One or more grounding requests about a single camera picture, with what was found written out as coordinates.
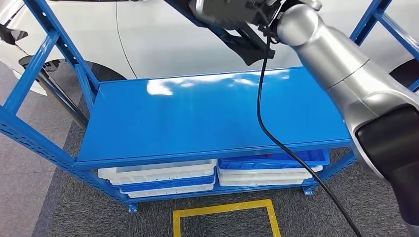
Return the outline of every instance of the yellow floor marking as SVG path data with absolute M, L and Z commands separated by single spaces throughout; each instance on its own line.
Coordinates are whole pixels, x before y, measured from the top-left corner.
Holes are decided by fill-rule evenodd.
M 246 210 L 259 207 L 266 207 L 266 210 L 268 211 L 269 222 L 271 224 L 273 237 L 281 237 L 281 234 L 279 233 L 278 222 L 275 216 L 274 207 L 270 199 L 173 211 L 173 237 L 180 237 L 181 217 L 217 214 L 222 212 Z

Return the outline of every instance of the car body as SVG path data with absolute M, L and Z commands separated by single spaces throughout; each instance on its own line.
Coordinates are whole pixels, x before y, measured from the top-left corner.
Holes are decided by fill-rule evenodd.
M 47 2 L 86 61 L 126 79 L 261 68 L 260 61 L 248 67 L 208 29 L 196 27 L 163 0 Z M 322 0 L 322 3 L 320 13 L 324 21 L 350 35 L 371 2 Z M 395 0 L 386 13 L 414 39 L 419 39 L 414 20 L 418 11 L 417 0 Z M 46 34 L 21 0 L 0 0 L 0 24 L 16 34 L 27 33 L 15 45 L 0 41 L 0 61 L 19 76 L 24 71 L 19 59 L 35 54 Z M 276 54 L 269 60 L 269 68 L 301 65 L 288 46 L 276 44 L 272 48 Z M 413 58 L 380 24 L 361 48 L 388 72 Z M 47 62 L 63 58 L 55 48 Z

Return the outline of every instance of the car door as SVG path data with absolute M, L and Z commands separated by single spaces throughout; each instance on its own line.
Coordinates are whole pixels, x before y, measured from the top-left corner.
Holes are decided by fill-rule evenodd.
M 418 1 L 397 0 L 389 10 L 396 13 L 399 11 L 398 16 L 408 12 L 409 15 L 404 18 L 404 21 L 408 21 L 414 15 L 409 7 L 414 4 L 417 6 L 414 2 Z M 323 0 L 322 3 L 320 14 L 324 21 L 349 36 L 371 1 Z M 261 61 L 246 66 L 236 53 L 208 29 L 196 27 L 163 0 L 119 1 L 117 20 L 121 43 L 137 78 L 261 68 Z M 419 33 L 412 26 L 410 30 Z M 274 59 L 268 61 L 269 68 L 301 65 L 297 55 L 288 46 L 276 44 L 271 47 L 276 50 L 276 54 Z M 388 71 L 409 59 L 409 54 L 402 47 L 395 46 L 392 37 L 380 29 L 373 30 L 363 50 Z
M 46 2 L 86 61 L 107 67 L 127 79 L 135 77 L 119 39 L 115 0 L 47 0 Z M 16 44 L 30 55 L 35 54 L 46 36 L 26 6 L 17 13 L 7 27 L 28 33 Z M 63 58 L 64 56 L 55 47 L 47 62 Z
M 207 28 L 199 28 L 163 0 L 117 2 L 118 29 L 137 78 L 166 77 L 260 69 L 248 67 Z M 290 48 L 275 46 L 269 67 L 296 66 Z

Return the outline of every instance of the blue shelf board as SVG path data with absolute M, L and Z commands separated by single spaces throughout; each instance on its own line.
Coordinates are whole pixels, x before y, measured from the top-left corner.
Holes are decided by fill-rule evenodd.
M 293 187 L 311 186 L 315 184 L 317 184 L 317 182 L 314 181 L 313 178 L 311 178 L 311 179 L 305 180 L 302 184 L 223 187 L 223 186 L 220 186 L 218 176 L 216 176 L 214 189 L 212 190 L 195 192 L 195 193 L 186 193 L 186 194 L 129 198 L 128 202 L 137 203 L 137 202 L 145 202 L 145 201 L 160 201 L 160 200 L 178 199 L 178 198 L 195 198 L 195 197 L 211 196 L 211 195 L 233 194 L 233 193 L 243 193 L 243 192 L 252 192 L 252 191 L 263 191 L 263 190 L 270 190 L 270 189 L 285 189 L 285 188 L 293 188 Z
M 256 117 L 259 71 L 103 82 L 78 168 L 283 152 Z M 265 74 L 266 127 L 294 151 L 349 145 L 336 107 L 304 68 Z

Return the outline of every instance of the plastic storage bin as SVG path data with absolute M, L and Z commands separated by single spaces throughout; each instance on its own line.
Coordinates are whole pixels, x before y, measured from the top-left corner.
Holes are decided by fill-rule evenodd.
M 313 168 L 314 171 L 319 171 L 323 167 L 318 166 Z M 305 179 L 312 178 L 304 168 L 286 169 L 282 172 L 281 169 L 259 169 L 255 170 L 222 170 L 217 168 L 217 175 L 220 181 L 220 186 L 261 186 L 261 185 L 290 185 L 301 184 Z
M 210 177 L 212 179 L 211 183 L 182 186 L 182 187 L 169 187 L 169 188 L 162 188 L 162 189 L 141 190 L 141 191 L 134 191 L 134 192 L 123 192 L 123 191 L 120 191 L 120 192 L 123 194 L 127 194 L 130 198 L 136 198 L 136 197 L 142 198 L 142 197 L 151 197 L 151 196 L 162 196 L 162 195 L 184 194 L 184 193 L 207 191 L 207 190 L 212 190 L 214 188 L 215 173 Z
M 193 178 L 214 174 L 216 159 L 98 169 L 97 176 L 112 185 Z
M 137 192 L 144 190 L 152 189 L 168 189 L 184 186 L 193 186 L 193 185 L 204 185 L 211 184 L 214 182 L 215 175 L 195 177 L 195 178 L 186 178 L 186 179 L 173 179 L 173 180 L 163 180 L 156 182 L 145 182 L 145 183 L 136 183 L 136 184 L 122 184 L 122 185 L 112 185 L 117 187 L 121 192 Z
M 295 153 L 310 167 L 328 165 L 330 163 L 329 150 L 311 150 Z M 302 166 L 287 153 L 259 155 L 239 158 L 218 159 L 221 169 L 283 169 L 302 168 Z
M 262 185 L 292 185 L 302 184 L 304 180 L 277 180 L 277 181 L 223 181 L 220 180 L 220 186 L 262 186 Z
M 314 172 L 323 169 L 323 166 L 318 165 L 311 167 Z M 218 173 L 224 175 L 244 175 L 244 174 L 287 174 L 287 173 L 308 173 L 305 168 L 288 168 L 288 169 L 221 169 L 218 167 Z

